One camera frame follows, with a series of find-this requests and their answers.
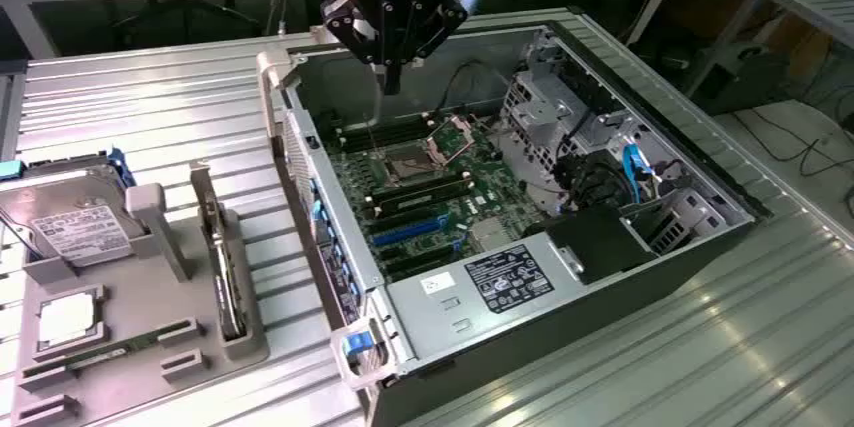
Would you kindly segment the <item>silver chipset heatsink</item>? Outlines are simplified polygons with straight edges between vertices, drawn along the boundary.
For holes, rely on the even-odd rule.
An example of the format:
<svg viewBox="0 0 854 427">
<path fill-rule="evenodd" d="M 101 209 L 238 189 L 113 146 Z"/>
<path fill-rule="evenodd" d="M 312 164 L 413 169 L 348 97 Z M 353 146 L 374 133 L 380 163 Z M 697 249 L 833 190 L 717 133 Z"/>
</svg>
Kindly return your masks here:
<svg viewBox="0 0 854 427">
<path fill-rule="evenodd" d="M 513 241 L 512 232 L 497 217 L 474 222 L 469 229 L 472 241 L 480 251 L 489 251 Z"/>
</svg>

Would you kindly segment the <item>green RAM stick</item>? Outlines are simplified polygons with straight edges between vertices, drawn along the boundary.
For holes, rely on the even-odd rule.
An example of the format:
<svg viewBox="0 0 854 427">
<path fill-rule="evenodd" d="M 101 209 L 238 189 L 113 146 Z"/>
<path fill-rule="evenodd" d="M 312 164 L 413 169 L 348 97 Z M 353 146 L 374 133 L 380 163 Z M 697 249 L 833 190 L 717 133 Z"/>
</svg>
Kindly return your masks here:
<svg viewBox="0 0 854 427">
<path fill-rule="evenodd" d="M 193 322 L 193 319 L 177 321 L 129 337 L 127 339 L 109 342 L 101 346 L 83 350 L 79 353 L 45 361 L 25 368 L 21 372 L 21 378 L 23 380 L 33 379 L 37 375 L 45 374 L 58 368 L 77 370 L 99 362 L 129 355 L 154 345 L 158 338 L 165 334 L 172 334 L 184 328 L 192 327 Z"/>
<path fill-rule="evenodd" d="M 373 207 L 373 212 L 378 216 L 389 216 L 396 212 L 402 212 L 458 198 L 466 194 L 468 191 L 469 186 L 466 182 L 429 188 L 380 201 Z"/>
</svg>

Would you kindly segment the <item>blue hard disk caddy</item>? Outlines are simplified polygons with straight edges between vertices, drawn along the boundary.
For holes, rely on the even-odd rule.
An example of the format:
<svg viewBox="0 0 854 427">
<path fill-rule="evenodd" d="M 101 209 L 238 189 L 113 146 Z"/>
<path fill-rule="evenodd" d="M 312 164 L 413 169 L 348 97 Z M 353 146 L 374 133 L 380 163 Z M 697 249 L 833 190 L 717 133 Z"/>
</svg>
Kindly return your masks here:
<svg viewBox="0 0 854 427">
<path fill-rule="evenodd" d="M 117 176 L 123 187 L 135 185 L 133 174 L 125 162 L 125 155 L 118 148 L 101 150 L 93 154 L 77 155 L 54 160 L 41 160 L 29 163 L 21 160 L 0 162 L 0 182 L 29 180 L 54 174 L 65 174 L 78 170 L 105 167 L 106 173 Z"/>
</svg>

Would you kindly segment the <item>metal drive cage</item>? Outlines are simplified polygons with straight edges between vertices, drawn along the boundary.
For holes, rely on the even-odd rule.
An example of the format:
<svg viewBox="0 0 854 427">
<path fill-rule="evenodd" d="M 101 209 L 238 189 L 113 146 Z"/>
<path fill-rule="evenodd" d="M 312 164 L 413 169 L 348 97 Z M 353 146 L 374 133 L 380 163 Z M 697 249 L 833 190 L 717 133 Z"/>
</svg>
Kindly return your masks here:
<svg viewBox="0 0 854 427">
<path fill-rule="evenodd" d="M 550 33 L 522 50 L 498 120 L 494 146 L 546 214 L 645 199 L 623 166 L 632 112 Z"/>
</svg>

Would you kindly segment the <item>graphics card with black fan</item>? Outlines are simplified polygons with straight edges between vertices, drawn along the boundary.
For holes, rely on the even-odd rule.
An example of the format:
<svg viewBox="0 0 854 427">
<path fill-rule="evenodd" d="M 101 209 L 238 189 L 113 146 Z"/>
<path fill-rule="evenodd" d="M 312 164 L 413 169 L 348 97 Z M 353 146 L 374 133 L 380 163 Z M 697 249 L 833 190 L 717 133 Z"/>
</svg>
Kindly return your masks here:
<svg viewBox="0 0 854 427">
<path fill-rule="evenodd" d="M 240 294 L 228 250 L 225 216 L 209 177 L 209 165 L 204 161 L 189 163 L 189 180 L 198 205 L 201 234 L 208 247 L 220 331 L 222 338 L 230 341 L 245 335 L 246 326 L 238 305 Z"/>
</svg>

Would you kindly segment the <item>silver hard disk drive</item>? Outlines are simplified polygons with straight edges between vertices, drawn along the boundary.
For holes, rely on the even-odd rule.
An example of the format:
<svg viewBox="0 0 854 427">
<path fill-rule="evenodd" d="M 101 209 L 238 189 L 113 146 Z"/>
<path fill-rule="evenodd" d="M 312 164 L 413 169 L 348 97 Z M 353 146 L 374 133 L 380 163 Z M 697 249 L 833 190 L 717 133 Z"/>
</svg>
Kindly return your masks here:
<svg viewBox="0 0 854 427">
<path fill-rule="evenodd" d="M 37 258 L 86 267 L 131 254 L 146 229 L 125 209 L 125 178 L 110 162 L 0 177 L 0 220 Z"/>
</svg>

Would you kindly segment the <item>black plastic air shroud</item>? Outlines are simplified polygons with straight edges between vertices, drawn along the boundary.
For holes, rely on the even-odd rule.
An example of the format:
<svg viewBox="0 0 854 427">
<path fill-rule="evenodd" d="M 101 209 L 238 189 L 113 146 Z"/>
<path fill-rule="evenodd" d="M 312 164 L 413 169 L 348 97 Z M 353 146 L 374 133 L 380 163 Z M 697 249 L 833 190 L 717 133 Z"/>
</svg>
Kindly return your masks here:
<svg viewBox="0 0 854 427">
<path fill-rule="evenodd" d="M 568 249 L 580 266 L 583 284 L 624 272 L 652 261 L 656 255 L 620 220 L 619 210 L 607 205 L 587 207 L 540 223 L 557 249 Z"/>
</svg>

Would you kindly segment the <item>green motherboard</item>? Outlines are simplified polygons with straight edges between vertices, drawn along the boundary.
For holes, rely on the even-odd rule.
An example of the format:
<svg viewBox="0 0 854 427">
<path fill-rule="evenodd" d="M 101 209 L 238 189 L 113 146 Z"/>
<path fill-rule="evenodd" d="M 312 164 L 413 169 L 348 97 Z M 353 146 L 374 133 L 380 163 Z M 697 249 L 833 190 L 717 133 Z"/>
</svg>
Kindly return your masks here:
<svg viewBox="0 0 854 427">
<path fill-rule="evenodd" d="M 430 114 L 418 116 L 426 121 L 430 129 L 428 135 L 450 116 L 444 118 L 437 118 Z M 337 144 L 337 134 L 344 130 L 337 130 L 325 143 L 332 168 L 366 241 L 368 251 L 372 254 L 380 273 L 389 282 L 392 281 L 385 265 L 400 260 L 404 256 L 413 256 L 446 244 L 456 246 L 461 255 L 457 260 L 484 252 L 477 249 L 470 238 L 469 229 L 474 222 L 489 217 L 497 217 L 504 226 L 509 228 L 513 240 L 517 240 L 524 229 L 544 217 L 534 201 L 522 190 L 524 183 L 517 180 L 504 163 L 502 155 L 490 139 L 489 128 L 473 116 L 458 117 L 464 118 L 472 127 L 476 139 L 474 145 L 446 166 L 441 166 L 432 160 L 434 165 L 432 173 L 418 175 L 398 183 L 388 181 L 385 167 L 381 163 L 385 151 L 402 146 L 417 145 L 428 153 L 425 145 L 428 135 L 417 140 L 378 147 L 377 152 L 369 149 L 361 152 L 345 153 Z M 378 216 L 373 212 L 373 207 L 377 203 L 366 203 L 364 201 L 364 195 L 369 192 L 384 191 L 453 173 L 470 175 L 469 179 L 462 181 L 468 183 L 469 191 L 458 198 L 396 212 L 389 216 Z M 382 247 L 376 247 L 372 244 L 373 235 L 396 230 L 402 226 L 440 215 L 448 216 L 446 225 L 440 231 Z"/>
</svg>

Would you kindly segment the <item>metal disk bay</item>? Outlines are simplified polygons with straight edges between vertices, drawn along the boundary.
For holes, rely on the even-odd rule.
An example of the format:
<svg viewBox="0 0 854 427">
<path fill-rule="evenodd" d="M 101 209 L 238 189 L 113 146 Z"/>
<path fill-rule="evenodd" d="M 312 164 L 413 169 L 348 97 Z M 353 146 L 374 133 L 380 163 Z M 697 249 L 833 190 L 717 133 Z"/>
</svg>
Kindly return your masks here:
<svg viewBox="0 0 854 427">
<path fill-rule="evenodd" d="M 617 255 L 633 265 L 675 258 L 716 258 L 736 244 L 757 217 L 719 196 L 680 188 L 655 200 L 619 208 Z"/>
</svg>

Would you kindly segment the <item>open black PC case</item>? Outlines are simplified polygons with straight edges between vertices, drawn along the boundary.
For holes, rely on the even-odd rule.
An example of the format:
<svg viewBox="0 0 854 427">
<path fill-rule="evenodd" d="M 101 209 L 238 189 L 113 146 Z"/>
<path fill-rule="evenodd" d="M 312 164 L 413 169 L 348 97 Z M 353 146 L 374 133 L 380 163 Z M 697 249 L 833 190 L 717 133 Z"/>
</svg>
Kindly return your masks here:
<svg viewBox="0 0 854 427">
<path fill-rule="evenodd" d="M 641 95 L 631 79 L 595 49 L 581 29 L 588 18 L 468 26 L 440 47 L 434 63 L 410 74 L 398 97 L 377 94 L 358 61 L 336 45 L 268 47 L 257 56 L 257 81 L 272 155 L 321 305 L 332 327 L 330 351 L 346 386 L 360 395 L 369 427 L 400 427 L 528 362 L 672 293 L 715 259 L 653 261 L 583 284 L 587 293 L 541 317 L 461 352 L 418 365 L 378 271 L 334 174 L 325 143 L 337 130 L 421 114 L 473 116 L 490 139 L 522 50 L 536 34 L 557 37 L 632 112 L 621 129 L 623 166 L 655 200 L 680 188 L 719 196 L 756 215 L 768 212 Z M 348 333 L 368 331 L 374 346 L 345 356 Z"/>
</svg>

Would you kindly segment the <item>black RAM slot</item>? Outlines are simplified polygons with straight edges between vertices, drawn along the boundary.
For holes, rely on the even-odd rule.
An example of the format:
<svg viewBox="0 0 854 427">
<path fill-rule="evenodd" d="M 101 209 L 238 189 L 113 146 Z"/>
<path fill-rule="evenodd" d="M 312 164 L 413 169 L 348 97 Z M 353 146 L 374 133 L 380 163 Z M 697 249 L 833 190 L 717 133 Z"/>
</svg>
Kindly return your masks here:
<svg viewBox="0 0 854 427">
<path fill-rule="evenodd" d="M 364 201 L 366 203 L 380 203 L 398 196 L 409 195 L 421 191 L 430 190 L 433 188 L 446 187 L 458 182 L 466 181 L 469 177 L 469 174 L 453 173 L 405 186 L 389 188 L 384 191 L 373 191 L 364 195 Z"/>
<path fill-rule="evenodd" d="M 344 132 L 337 136 L 337 144 L 345 153 L 354 153 L 421 139 L 429 131 L 426 125 L 417 123 L 389 124 Z"/>
<path fill-rule="evenodd" d="M 417 139 L 424 137 L 428 134 L 428 131 L 429 128 L 426 121 L 418 116 L 405 119 L 394 119 L 389 122 L 382 122 L 381 130 L 376 134 L 377 142 L 380 140 L 394 141 L 400 139 Z M 358 139 L 369 140 L 364 127 L 353 130 L 344 130 L 337 134 L 337 137 L 345 138 L 348 142 L 356 142 Z"/>
</svg>

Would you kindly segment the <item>CPU socket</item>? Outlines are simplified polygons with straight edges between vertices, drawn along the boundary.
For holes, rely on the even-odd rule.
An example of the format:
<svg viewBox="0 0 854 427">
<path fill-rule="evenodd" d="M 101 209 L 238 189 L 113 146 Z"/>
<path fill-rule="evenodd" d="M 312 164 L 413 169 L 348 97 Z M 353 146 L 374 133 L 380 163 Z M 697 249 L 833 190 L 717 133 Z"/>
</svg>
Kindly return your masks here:
<svg viewBox="0 0 854 427">
<path fill-rule="evenodd" d="M 381 163 L 390 183 L 398 183 L 434 171 L 432 159 L 417 145 L 388 149 Z"/>
</svg>

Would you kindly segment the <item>black floor device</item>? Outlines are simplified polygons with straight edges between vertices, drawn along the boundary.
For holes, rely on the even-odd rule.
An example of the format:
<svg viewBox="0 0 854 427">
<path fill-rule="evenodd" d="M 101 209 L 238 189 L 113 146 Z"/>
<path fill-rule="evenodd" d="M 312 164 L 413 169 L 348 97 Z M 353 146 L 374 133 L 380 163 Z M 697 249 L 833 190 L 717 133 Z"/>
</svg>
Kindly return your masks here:
<svg viewBox="0 0 854 427">
<path fill-rule="evenodd" d="M 709 116 L 731 113 L 765 102 L 788 69 L 788 57 L 759 43 L 729 44 L 689 98 Z"/>
</svg>

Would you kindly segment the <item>silver CPU chip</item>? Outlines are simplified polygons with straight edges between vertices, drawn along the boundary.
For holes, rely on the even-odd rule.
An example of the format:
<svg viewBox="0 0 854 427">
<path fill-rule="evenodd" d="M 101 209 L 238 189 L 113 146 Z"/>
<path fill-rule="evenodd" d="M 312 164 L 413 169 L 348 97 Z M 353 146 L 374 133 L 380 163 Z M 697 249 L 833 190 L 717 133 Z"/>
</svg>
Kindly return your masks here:
<svg viewBox="0 0 854 427">
<path fill-rule="evenodd" d="M 85 337 L 94 324 L 95 301 L 89 293 L 75 293 L 41 304 L 38 312 L 39 350 Z"/>
</svg>

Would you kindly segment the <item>metal socket cover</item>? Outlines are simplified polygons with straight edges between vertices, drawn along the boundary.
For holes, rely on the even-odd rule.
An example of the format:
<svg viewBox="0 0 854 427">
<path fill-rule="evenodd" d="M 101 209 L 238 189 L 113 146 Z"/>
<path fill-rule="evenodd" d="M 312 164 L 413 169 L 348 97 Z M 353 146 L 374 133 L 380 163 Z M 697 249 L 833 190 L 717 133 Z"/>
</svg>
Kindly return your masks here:
<svg viewBox="0 0 854 427">
<path fill-rule="evenodd" d="M 446 166 L 473 145 L 473 130 L 464 118 L 448 117 L 425 138 L 430 159 Z"/>
</svg>

